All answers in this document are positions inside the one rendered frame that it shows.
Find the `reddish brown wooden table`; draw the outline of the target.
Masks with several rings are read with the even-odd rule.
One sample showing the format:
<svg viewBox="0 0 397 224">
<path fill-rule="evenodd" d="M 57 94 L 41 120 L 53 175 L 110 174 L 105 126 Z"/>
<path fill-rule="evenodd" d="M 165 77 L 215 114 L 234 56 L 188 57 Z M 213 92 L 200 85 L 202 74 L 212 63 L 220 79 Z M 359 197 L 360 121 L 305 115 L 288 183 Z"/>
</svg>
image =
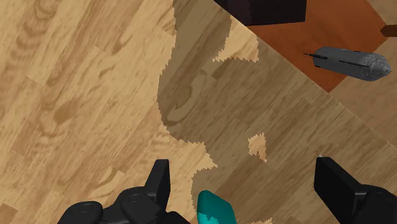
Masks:
<svg viewBox="0 0 397 224">
<path fill-rule="evenodd" d="M 315 67 L 308 54 L 323 46 L 373 52 L 387 39 L 380 31 L 385 24 L 367 0 L 307 0 L 305 22 L 248 28 L 331 92 L 345 76 Z"/>
</svg>

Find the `grey cylindrical object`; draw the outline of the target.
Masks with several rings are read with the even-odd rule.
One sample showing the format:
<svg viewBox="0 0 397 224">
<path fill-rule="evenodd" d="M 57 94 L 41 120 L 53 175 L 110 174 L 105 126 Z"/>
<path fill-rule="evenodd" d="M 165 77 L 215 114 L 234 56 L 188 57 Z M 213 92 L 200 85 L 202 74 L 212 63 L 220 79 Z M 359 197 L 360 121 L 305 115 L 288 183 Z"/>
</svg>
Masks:
<svg viewBox="0 0 397 224">
<path fill-rule="evenodd" d="M 391 66 L 386 58 L 377 53 L 324 46 L 315 53 L 306 53 L 306 55 L 313 58 L 313 63 L 318 68 L 359 80 L 377 81 L 391 72 Z"/>
</svg>

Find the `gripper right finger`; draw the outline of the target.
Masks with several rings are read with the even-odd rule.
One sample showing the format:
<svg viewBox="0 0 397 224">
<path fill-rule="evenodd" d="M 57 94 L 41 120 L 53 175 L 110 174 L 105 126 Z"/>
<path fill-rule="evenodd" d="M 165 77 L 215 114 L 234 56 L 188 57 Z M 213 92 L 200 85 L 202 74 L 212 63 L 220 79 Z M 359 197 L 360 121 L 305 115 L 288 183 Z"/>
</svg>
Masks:
<svg viewBox="0 0 397 224">
<path fill-rule="evenodd" d="M 314 189 L 340 224 L 397 224 L 397 196 L 361 184 L 330 157 L 316 158 Z"/>
</svg>

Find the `teal pointed object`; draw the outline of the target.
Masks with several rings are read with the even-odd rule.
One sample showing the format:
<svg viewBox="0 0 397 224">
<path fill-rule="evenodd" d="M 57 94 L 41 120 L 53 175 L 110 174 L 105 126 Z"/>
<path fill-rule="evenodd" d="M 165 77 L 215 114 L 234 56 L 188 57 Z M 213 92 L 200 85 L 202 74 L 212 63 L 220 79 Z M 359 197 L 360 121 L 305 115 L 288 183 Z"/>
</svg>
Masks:
<svg viewBox="0 0 397 224">
<path fill-rule="evenodd" d="M 231 204 L 208 190 L 198 195 L 197 221 L 198 224 L 237 224 Z"/>
</svg>

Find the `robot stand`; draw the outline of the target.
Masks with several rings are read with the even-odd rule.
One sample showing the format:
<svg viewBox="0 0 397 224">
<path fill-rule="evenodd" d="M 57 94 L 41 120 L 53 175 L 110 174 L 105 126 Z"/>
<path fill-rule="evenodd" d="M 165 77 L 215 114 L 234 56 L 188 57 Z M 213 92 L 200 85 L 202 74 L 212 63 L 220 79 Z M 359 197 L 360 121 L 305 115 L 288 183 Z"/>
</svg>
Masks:
<svg viewBox="0 0 397 224">
<path fill-rule="evenodd" d="M 245 26 L 305 21 L 307 0 L 213 0 Z"/>
</svg>

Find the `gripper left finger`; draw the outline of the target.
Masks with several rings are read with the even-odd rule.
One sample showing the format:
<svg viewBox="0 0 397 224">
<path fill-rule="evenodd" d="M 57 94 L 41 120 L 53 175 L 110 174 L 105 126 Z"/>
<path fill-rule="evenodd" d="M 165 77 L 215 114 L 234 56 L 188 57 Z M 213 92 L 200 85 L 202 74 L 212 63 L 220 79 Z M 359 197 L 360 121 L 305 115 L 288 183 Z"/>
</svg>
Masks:
<svg viewBox="0 0 397 224">
<path fill-rule="evenodd" d="M 170 191 L 169 161 L 158 159 L 144 186 L 123 190 L 107 208 L 97 201 L 73 204 L 57 224 L 190 224 L 166 211 Z"/>
</svg>

